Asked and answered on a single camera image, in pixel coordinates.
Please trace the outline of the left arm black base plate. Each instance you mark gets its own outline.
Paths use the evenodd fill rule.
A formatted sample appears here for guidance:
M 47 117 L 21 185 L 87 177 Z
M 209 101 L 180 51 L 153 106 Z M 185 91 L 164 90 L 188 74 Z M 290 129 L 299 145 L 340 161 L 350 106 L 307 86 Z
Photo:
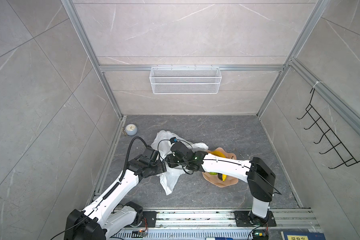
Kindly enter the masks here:
M 154 228 L 156 226 L 158 212 L 155 211 L 143 211 L 137 213 L 135 220 L 131 224 L 134 228 Z

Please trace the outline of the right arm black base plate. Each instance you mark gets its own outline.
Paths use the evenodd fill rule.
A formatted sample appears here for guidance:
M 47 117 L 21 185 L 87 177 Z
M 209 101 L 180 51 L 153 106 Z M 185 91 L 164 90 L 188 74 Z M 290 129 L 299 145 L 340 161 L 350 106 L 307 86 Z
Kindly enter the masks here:
M 258 217 L 252 211 L 234 211 L 237 227 L 276 227 L 275 217 L 272 211 L 268 211 L 265 218 Z

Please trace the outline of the white plastic bag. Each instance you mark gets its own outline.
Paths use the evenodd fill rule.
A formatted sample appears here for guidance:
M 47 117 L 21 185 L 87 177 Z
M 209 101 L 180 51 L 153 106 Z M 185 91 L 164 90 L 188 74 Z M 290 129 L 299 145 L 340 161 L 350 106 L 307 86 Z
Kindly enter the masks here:
M 166 164 L 167 171 L 165 173 L 159 174 L 160 183 L 164 188 L 166 195 L 170 195 L 180 177 L 180 175 L 185 174 L 181 167 L 170 168 L 166 163 L 165 158 L 168 154 L 171 154 L 170 138 L 176 137 L 179 142 L 182 142 L 186 147 L 193 152 L 195 151 L 207 151 L 209 147 L 205 143 L 192 143 L 183 138 L 180 138 L 178 135 L 170 132 L 161 130 L 157 133 L 156 138 L 151 144 L 154 150 L 157 150 L 160 153 L 160 160 Z

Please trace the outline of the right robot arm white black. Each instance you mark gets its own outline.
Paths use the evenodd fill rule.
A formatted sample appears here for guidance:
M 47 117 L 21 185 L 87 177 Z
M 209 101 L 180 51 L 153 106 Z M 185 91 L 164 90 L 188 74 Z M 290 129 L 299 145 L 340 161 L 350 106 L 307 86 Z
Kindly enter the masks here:
M 171 153 L 164 161 L 170 168 L 182 167 L 186 174 L 197 171 L 217 173 L 246 182 L 253 197 L 249 219 L 254 225 L 262 225 L 268 221 L 273 196 L 275 193 L 280 194 L 274 187 L 275 173 L 257 157 L 242 161 L 227 159 L 205 151 L 193 152 L 184 143 L 175 142 L 171 146 Z

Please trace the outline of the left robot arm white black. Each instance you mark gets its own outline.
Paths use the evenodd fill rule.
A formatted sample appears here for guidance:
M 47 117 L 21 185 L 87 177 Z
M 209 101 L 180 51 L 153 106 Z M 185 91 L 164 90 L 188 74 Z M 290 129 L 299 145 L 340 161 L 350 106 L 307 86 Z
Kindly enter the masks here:
M 65 240 L 108 240 L 127 226 L 145 227 L 143 207 L 133 202 L 115 208 L 142 179 L 166 171 L 160 153 L 146 147 L 143 154 L 127 162 L 117 180 L 82 211 L 73 210 L 67 217 Z

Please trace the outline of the pink shell-shaped bowl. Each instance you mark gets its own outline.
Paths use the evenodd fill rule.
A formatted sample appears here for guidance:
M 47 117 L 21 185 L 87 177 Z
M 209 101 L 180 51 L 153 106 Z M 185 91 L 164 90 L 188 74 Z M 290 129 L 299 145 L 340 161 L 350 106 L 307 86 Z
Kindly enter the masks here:
M 226 152 L 223 148 L 217 148 L 214 151 L 220 151 L 222 152 L 227 158 L 227 159 L 233 159 L 233 160 L 237 160 L 237 156 L 234 153 L 228 153 Z M 211 184 L 219 187 L 219 188 L 224 188 L 227 186 L 231 186 L 231 185 L 235 185 L 239 182 L 239 179 L 231 177 L 231 176 L 227 176 L 227 179 L 223 182 L 220 181 L 218 178 L 218 175 L 212 176 L 209 173 L 202 173 L 203 177 L 205 180 L 207 180 L 208 182 L 210 182 Z

